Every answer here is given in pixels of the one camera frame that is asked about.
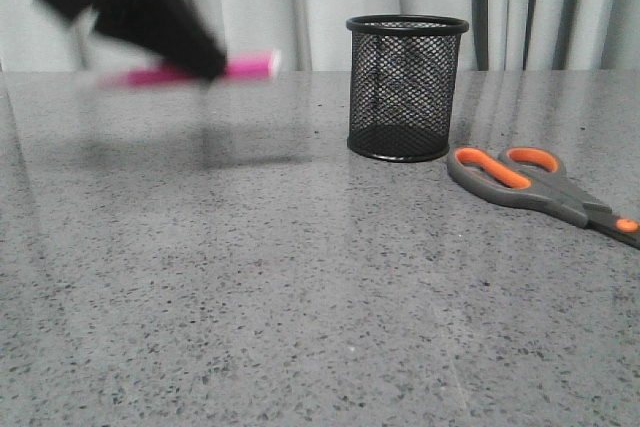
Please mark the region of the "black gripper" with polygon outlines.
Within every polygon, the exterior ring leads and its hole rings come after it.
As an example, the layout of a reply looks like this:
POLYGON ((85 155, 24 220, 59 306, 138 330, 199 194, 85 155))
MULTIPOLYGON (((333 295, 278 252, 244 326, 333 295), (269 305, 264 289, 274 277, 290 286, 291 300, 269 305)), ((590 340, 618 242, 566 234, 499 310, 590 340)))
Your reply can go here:
MULTIPOLYGON (((71 22, 103 0, 43 0, 71 22)), ((186 0, 104 0, 95 30, 146 49, 196 78, 214 80, 227 57, 186 0)))

